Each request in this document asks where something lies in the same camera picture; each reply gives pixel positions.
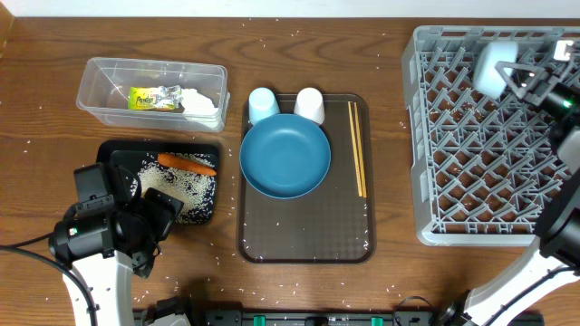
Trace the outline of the light blue rice bowl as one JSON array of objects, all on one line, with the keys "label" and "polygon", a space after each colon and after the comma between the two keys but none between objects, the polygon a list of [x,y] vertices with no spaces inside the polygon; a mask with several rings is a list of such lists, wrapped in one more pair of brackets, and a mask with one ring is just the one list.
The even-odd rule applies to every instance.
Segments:
[{"label": "light blue rice bowl", "polygon": [[496,69],[498,62],[515,63],[518,45],[516,42],[496,41],[488,43],[480,53],[473,74],[473,86],[479,93],[492,100],[498,99],[507,83]]}]

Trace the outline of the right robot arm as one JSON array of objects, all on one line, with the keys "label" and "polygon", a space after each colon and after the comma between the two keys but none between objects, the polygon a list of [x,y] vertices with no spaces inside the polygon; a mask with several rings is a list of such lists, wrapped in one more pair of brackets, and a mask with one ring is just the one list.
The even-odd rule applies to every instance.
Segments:
[{"label": "right robot arm", "polygon": [[515,42],[495,41],[479,55],[477,91],[496,99],[509,90],[552,116],[548,140],[571,177],[545,205],[526,251],[488,283],[462,294],[434,319],[435,325],[507,325],[547,294],[579,279],[579,93],[565,78],[579,57],[579,43],[556,42],[552,57],[560,72],[517,62]]}]

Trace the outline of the light blue cup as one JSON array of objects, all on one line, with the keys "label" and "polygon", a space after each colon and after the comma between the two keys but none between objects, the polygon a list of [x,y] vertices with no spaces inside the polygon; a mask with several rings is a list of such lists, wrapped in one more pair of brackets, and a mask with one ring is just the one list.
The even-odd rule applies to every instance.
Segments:
[{"label": "light blue cup", "polygon": [[279,114],[280,109],[274,93],[265,87],[254,89],[248,98],[249,120],[256,125],[273,115]]}]

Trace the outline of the white rice pile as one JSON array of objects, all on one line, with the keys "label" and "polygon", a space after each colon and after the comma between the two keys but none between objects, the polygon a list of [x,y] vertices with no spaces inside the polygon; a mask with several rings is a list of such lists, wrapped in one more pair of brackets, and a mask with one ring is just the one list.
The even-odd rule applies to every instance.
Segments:
[{"label": "white rice pile", "polygon": [[181,201],[183,207],[176,218],[180,224],[208,223],[214,212],[217,175],[199,174],[198,168],[195,171],[177,168],[176,163],[187,161],[189,166],[197,165],[205,167],[206,171],[210,168],[216,171],[217,165],[211,161],[213,156],[171,152],[162,153],[161,156],[169,166],[160,163],[159,154],[148,153],[148,160],[142,161],[142,167],[137,172],[142,193],[154,188]]}]

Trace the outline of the dark blue plate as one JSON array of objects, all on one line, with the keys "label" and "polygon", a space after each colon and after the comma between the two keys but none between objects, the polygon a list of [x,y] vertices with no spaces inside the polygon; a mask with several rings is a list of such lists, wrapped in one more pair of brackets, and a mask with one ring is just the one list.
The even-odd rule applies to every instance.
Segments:
[{"label": "dark blue plate", "polygon": [[331,161],[330,141],[323,130],[294,114],[276,114],[252,126],[239,153],[247,183],[277,199],[312,192],[323,183]]}]

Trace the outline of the green snack wrapper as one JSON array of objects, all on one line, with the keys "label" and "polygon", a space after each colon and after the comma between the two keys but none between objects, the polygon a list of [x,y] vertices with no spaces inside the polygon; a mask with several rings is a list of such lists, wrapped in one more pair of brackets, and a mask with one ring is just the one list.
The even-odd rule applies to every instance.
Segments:
[{"label": "green snack wrapper", "polygon": [[158,88],[131,87],[128,98],[129,110],[153,110],[159,96]]}]

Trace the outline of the pink cup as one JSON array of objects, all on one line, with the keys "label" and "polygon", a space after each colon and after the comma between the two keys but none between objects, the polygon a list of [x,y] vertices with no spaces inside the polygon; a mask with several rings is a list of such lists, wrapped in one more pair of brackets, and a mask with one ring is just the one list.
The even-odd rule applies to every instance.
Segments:
[{"label": "pink cup", "polygon": [[323,94],[315,88],[300,90],[296,96],[294,114],[322,125],[325,118]]}]

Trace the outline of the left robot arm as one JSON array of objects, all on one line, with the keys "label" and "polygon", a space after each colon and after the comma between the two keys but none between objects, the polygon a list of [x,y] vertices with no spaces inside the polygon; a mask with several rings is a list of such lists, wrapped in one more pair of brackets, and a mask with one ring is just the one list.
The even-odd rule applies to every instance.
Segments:
[{"label": "left robot arm", "polygon": [[78,201],[49,237],[78,325],[132,325],[131,279],[150,275],[182,201],[143,190],[128,169],[96,163],[74,172]]}]

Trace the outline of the orange carrot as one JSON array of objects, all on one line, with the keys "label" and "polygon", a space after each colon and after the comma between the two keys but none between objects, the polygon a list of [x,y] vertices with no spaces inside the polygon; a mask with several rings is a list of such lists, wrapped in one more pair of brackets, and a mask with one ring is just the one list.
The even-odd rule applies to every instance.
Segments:
[{"label": "orange carrot", "polygon": [[192,160],[181,158],[172,154],[167,153],[159,154],[158,162],[162,166],[167,168],[177,168],[204,176],[214,177],[217,174],[217,172],[213,168],[201,165]]}]

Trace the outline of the white napkin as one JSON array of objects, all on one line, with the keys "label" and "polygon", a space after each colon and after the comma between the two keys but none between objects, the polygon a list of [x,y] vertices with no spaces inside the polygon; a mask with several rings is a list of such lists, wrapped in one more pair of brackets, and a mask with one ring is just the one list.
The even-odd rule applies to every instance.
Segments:
[{"label": "white napkin", "polygon": [[182,89],[180,104],[184,108],[184,114],[209,116],[218,112],[218,107],[212,100],[196,89]]}]

